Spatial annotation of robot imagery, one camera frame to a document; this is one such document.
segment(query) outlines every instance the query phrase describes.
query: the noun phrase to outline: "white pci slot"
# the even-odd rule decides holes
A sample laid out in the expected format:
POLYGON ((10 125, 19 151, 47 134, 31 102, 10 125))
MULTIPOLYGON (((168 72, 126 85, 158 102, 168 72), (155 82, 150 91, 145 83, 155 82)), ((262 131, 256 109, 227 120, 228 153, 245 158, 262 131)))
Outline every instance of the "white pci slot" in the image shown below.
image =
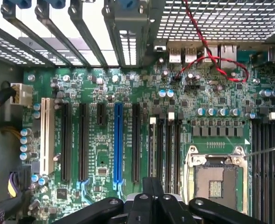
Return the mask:
POLYGON ((55 110, 54 99, 41 99, 40 175, 54 171, 55 110))

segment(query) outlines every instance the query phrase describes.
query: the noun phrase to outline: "red wire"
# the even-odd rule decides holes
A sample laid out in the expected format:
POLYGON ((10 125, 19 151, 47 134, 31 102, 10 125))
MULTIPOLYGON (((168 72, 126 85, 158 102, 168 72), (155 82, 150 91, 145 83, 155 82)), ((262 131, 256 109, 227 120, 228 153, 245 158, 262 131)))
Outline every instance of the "red wire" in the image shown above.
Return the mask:
POLYGON ((185 68, 183 68, 183 69, 178 73, 178 75, 179 75, 181 72, 183 72, 185 69, 189 69, 195 62, 200 62, 201 60, 203 60, 203 59, 205 59, 205 58, 210 58, 211 61, 212 61, 212 63, 215 65, 216 70, 217 70, 220 74, 222 74, 223 76, 225 76, 225 77, 227 78, 227 80, 232 81, 232 82, 238 82, 238 83, 240 83, 240 82, 243 82, 243 83, 246 82, 246 81, 248 80, 248 78, 249 78, 249 72, 248 72, 248 70, 246 69, 246 67, 245 67, 243 64, 241 64, 241 63, 239 63, 239 62, 236 62, 236 61, 233 61, 233 60, 231 60, 231 59, 226 59, 226 58, 220 58, 220 57, 217 57, 217 56, 213 56, 213 55, 211 54, 211 51, 210 51, 210 49, 209 49, 209 47, 208 47, 208 43, 207 43, 207 41, 205 40, 204 36, 202 35, 201 30, 199 29, 198 24, 197 24, 197 21, 194 19, 193 14, 191 13, 190 9, 188 8, 188 0, 184 0, 184 2, 185 2, 185 5, 186 5, 186 14, 187 14, 188 17, 190 18, 190 20, 191 20, 191 22, 192 22, 194 28, 196 29, 197 34, 198 34, 200 40, 202 41, 204 47, 207 49, 207 54, 208 54, 208 56, 207 56, 207 57, 200 57, 200 58, 198 58, 197 60, 191 62, 188 66, 186 66, 185 68), (237 79, 237 78, 229 78, 228 75, 227 75, 227 73, 226 73, 224 70, 222 70, 222 69, 217 65, 216 59, 220 59, 220 60, 222 60, 222 61, 227 61, 227 62, 236 64, 238 67, 241 67, 241 68, 245 71, 246 77, 245 77, 244 79, 242 79, 242 80, 237 79))

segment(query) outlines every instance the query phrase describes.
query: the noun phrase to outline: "motherboard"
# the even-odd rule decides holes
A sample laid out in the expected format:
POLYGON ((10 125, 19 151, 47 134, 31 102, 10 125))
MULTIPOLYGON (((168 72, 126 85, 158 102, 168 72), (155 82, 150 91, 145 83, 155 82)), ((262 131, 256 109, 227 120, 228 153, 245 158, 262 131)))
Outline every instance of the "motherboard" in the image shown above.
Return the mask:
MULTIPOLYGON (((250 52, 237 56, 250 61, 250 52)), ((163 61, 146 70, 25 71, 33 87, 21 140, 32 170, 29 215, 52 223, 106 197, 126 201, 146 176, 185 203, 205 197, 252 216, 271 204, 275 170, 263 169, 275 152, 242 156, 275 146, 275 64, 247 63, 249 80, 234 83, 205 66, 173 81, 182 67, 163 61)))

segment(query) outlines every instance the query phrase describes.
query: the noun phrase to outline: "green circuit board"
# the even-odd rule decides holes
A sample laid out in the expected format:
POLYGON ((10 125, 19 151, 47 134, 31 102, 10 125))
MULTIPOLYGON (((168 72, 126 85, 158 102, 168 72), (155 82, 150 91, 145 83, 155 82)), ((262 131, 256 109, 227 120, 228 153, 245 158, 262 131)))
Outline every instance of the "green circuit board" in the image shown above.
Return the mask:
MULTIPOLYGON (((51 83, 56 80, 64 95, 64 101, 72 106, 72 126, 68 132, 71 134, 71 179, 69 182, 61 180, 60 163, 55 164, 55 171, 49 175, 47 186, 40 187, 33 195, 33 200, 40 201, 40 209, 33 211, 32 215, 37 220, 52 223, 65 215, 75 212, 93 202, 106 197, 120 197, 126 201, 126 196, 131 193, 142 192, 141 180, 148 175, 148 149, 149 149, 149 120, 155 117, 156 108, 160 108, 162 116, 167 119, 167 112, 173 108, 175 117, 183 116, 180 126, 180 174, 179 195, 184 197, 184 162, 190 145, 195 145, 203 154, 231 154, 235 146, 242 146, 246 153, 251 152, 251 122, 246 114, 257 113, 259 108, 275 108, 273 99, 264 99, 259 92, 264 89, 275 90, 275 67, 268 66, 263 69, 252 69, 248 66, 250 79, 246 83, 228 82, 225 78, 208 69, 192 69, 182 74, 182 81, 170 84, 169 78, 163 79, 161 74, 166 68, 172 77, 178 71, 174 65, 154 65, 148 70, 120 70, 120 69, 30 69, 24 73, 24 84, 33 86, 33 104, 40 103, 41 98, 55 98, 51 83), (191 84, 200 85, 198 90, 185 90, 188 85, 184 77, 192 73, 200 75, 200 80, 191 84), (35 81, 29 81, 28 76, 35 75, 35 81), (254 78, 259 78, 261 83, 256 85, 254 78), (209 83, 215 81, 223 87, 222 91, 215 92, 215 85, 209 83), (173 90, 174 96, 160 97, 159 91, 173 90), (89 142, 88 153, 88 179, 78 181, 78 148, 79 148, 79 105, 89 106, 89 135, 85 136, 89 142), (106 110, 106 124, 97 124, 97 104, 104 103, 106 110), (122 179, 124 180, 121 192, 113 190, 113 166, 114 166, 114 105, 123 104, 123 164, 122 179), (140 105, 140 170, 139 181, 132 182, 132 105, 140 105), (238 109, 238 116, 199 116, 196 111, 199 108, 238 109)), ((243 77, 243 72, 235 71, 236 77, 243 77)), ((23 112, 23 127, 33 128, 35 118, 33 108, 25 108, 23 112)), ((62 149, 61 110, 55 111, 55 154, 62 149)), ((33 136, 32 158, 25 162, 33 164, 39 160, 40 136, 33 136)), ((165 164, 166 141, 163 140, 163 170, 165 166, 172 167, 173 162, 165 164)), ((171 144, 172 160, 174 159, 174 139, 171 144)), ((243 211, 246 203, 251 214, 251 161, 248 161, 248 184, 243 189, 244 180, 242 169, 236 169, 234 188, 236 189, 236 209, 243 211), (247 201, 244 201, 243 193, 247 192, 247 201)), ((195 187, 196 171, 188 174, 190 196, 192 199, 198 187, 195 187)), ((164 186, 165 176, 161 177, 164 186)))

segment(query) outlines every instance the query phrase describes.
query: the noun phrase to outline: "blue pcie slot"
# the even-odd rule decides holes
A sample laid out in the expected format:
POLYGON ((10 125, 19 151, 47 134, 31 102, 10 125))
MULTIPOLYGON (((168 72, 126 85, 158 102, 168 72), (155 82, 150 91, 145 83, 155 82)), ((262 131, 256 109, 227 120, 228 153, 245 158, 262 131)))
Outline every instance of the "blue pcie slot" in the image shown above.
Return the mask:
POLYGON ((121 194, 122 179, 122 160, 123 160, 123 104, 115 104, 115 121, 114 121, 114 176, 113 190, 121 194))

